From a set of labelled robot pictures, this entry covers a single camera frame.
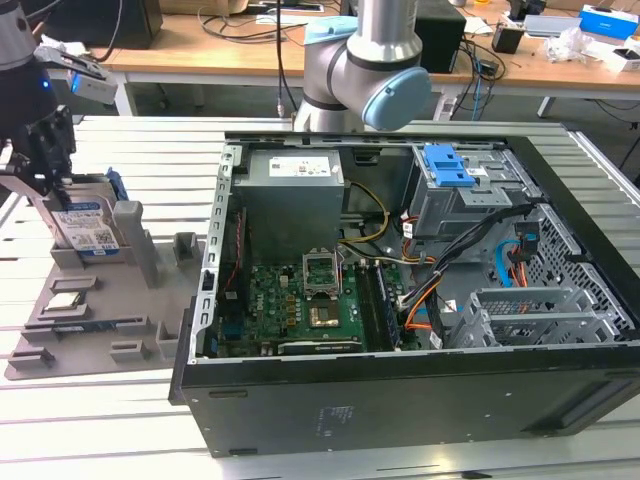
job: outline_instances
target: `orange wire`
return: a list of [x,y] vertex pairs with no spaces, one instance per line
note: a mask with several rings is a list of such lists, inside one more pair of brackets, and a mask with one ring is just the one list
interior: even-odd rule
[[520,281],[522,282],[523,287],[528,287],[529,282],[527,282],[527,276],[525,274],[525,265],[524,262],[520,262]]
[[[416,220],[418,220],[420,217],[417,216],[413,216],[413,217],[409,217],[406,220],[403,220],[401,223],[407,223],[407,222],[415,222]],[[405,257],[408,261],[419,261],[420,257],[410,257],[409,253],[407,251],[407,249],[409,248],[409,245],[411,244],[411,239],[408,238],[404,244],[402,245],[402,256]],[[426,257],[425,260],[427,261],[427,263],[435,263],[436,259],[435,257]]]
[[441,281],[442,280],[438,280],[438,282],[435,285],[432,285],[431,288],[429,288],[426,292],[424,292],[422,294],[422,296],[420,297],[420,300],[418,300],[416,302],[416,304],[413,306],[413,308],[409,312],[409,316],[407,317],[407,321],[404,323],[404,327],[405,328],[407,328],[407,329],[409,329],[409,328],[422,328],[422,329],[425,329],[425,330],[431,330],[431,325],[418,325],[418,324],[411,323],[411,322],[413,320],[413,317],[415,317],[416,312],[418,311],[418,308],[420,307],[420,304],[425,301],[425,299],[429,296],[429,294],[431,292],[433,292],[438,285],[440,285]]
[[516,274],[515,269],[513,268],[513,265],[511,265],[511,277],[513,278],[513,281],[516,283],[517,286],[521,286],[520,285],[520,281],[518,280],[518,275]]

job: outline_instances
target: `motherboard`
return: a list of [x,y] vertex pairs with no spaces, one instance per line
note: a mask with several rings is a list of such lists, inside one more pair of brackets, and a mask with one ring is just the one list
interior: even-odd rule
[[371,312],[385,308],[369,298],[380,298],[384,288],[390,305],[402,295],[400,270],[323,261],[333,255],[298,265],[251,267],[246,313],[221,319],[211,349],[217,356],[236,357],[379,350],[381,336],[397,344],[399,326],[391,309],[380,316],[379,331],[372,332]]

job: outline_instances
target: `aluminum profile table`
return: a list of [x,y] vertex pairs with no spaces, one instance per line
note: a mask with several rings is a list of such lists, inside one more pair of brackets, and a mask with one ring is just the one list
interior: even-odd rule
[[[640,273],[640,194],[581,134],[558,124],[416,123],[405,130],[526,135]],[[156,239],[205,236],[225,130],[288,130],[279,120],[89,117],[74,170],[118,170]],[[8,159],[3,152],[2,162]],[[51,237],[25,199],[0,209],[0,369],[53,264]],[[170,370],[9,382],[0,378],[0,478],[283,480],[640,477],[640,398],[574,437],[213,460]],[[430,415],[425,407],[425,415]]]

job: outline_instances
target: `blue drive bay latch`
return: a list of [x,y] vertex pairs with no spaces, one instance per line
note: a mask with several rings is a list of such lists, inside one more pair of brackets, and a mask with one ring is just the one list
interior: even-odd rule
[[464,159],[451,145],[425,145],[424,160],[438,187],[476,186],[476,181],[464,168]]

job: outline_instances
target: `robotic arm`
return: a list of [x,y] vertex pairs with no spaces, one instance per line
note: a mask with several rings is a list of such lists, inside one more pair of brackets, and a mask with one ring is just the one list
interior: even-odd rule
[[64,205],[61,186],[70,181],[75,137],[71,113],[58,105],[47,68],[68,70],[73,93],[113,103],[117,85],[104,69],[38,47],[18,1],[0,0],[0,151],[7,140],[12,146],[0,184],[30,197],[53,192]]
[[417,0],[360,0],[358,18],[328,17],[305,32],[304,101],[294,130],[397,130],[426,106]]

